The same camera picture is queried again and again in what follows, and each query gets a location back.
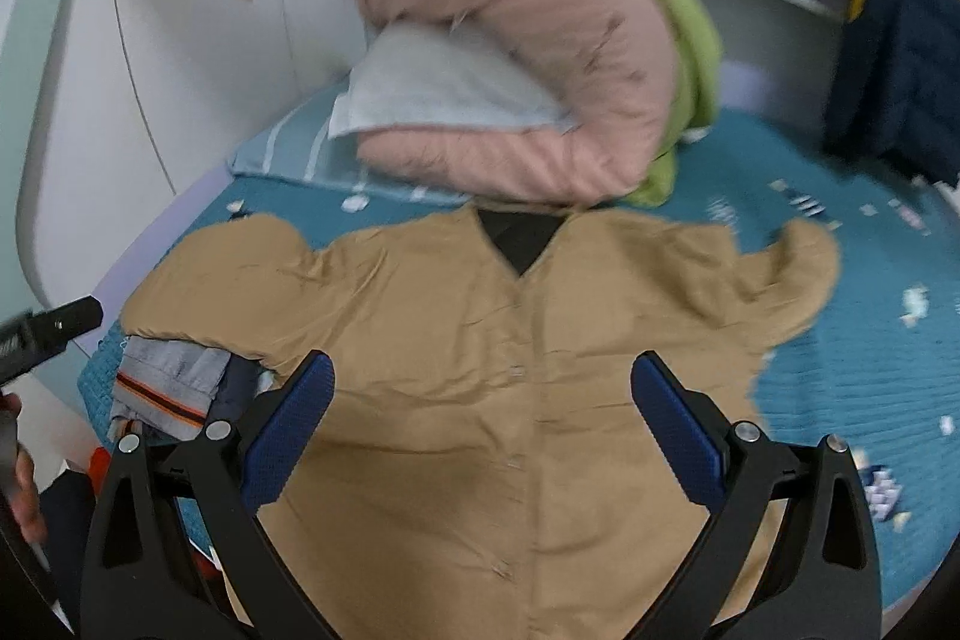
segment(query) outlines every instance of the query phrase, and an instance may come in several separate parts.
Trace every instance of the navy jacket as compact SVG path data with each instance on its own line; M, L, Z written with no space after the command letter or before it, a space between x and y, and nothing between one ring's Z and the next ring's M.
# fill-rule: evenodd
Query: navy jacket
M866 0L844 26L824 149L887 157L955 186L960 172L960 0Z

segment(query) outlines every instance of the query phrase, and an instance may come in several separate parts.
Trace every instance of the blue bed sheet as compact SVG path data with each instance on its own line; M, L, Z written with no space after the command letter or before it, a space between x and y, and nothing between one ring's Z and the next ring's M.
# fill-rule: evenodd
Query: blue bed sheet
M813 444L838 432L871 463L892 469L904 487L899 509L910 513L909 521L900 531L893 522L876 525L883 600L891 605L937 566L960 530L960 485L952 479L960 471L960 434L940 429L944 415L960 420L960 230L932 189L903 194L863 173L837 172L763 121L730 111L706 139L680 151L674 196L655 213L731 224L741 247L754 251L798 215L786 193L770 187L778 180L841 221L835 236L843 273L817 324L776 351L757 380L755 400L775 437ZM235 199L251 212L289 220L314 247L443 209L373 196L366 209L350 214L341 209L343 194L239 177L193 228L226 220L226 205ZM911 199L926 231L905 223L891 199ZM904 290L918 285L928 290L929 311L908 328L901 320ZM121 339L114 326L80 377L101 437ZM203 546L194 506L184 518Z

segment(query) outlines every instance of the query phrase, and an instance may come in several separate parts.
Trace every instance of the white pillow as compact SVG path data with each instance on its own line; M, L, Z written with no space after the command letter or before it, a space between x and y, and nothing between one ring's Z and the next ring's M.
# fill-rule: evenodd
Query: white pillow
M474 23L392 23L337 98L330 138L383 128L573 127L568 110Z

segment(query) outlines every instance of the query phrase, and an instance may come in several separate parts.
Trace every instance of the orange object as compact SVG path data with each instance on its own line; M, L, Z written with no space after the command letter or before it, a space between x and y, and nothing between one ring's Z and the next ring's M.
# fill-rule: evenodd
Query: orange object
M220 570L213 566L213 562L208 560L200 551L191 551L193 554L193 563L196 565L200 576L205 581L216 581L219 579Z
M104 479L107 477L107 469L110 467L110 455L106 448L97 448L90 456L90 466L86 474L90 475L90 482L93 483L93 493L98 497L104 487Z

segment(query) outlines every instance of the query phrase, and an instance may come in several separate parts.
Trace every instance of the folded gray clothing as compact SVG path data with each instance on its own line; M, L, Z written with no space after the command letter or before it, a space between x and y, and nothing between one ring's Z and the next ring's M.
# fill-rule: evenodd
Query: folded gray clothing
M113 385L110 435L140 420L176 439L203 429L230 352L179 340L128 338Z

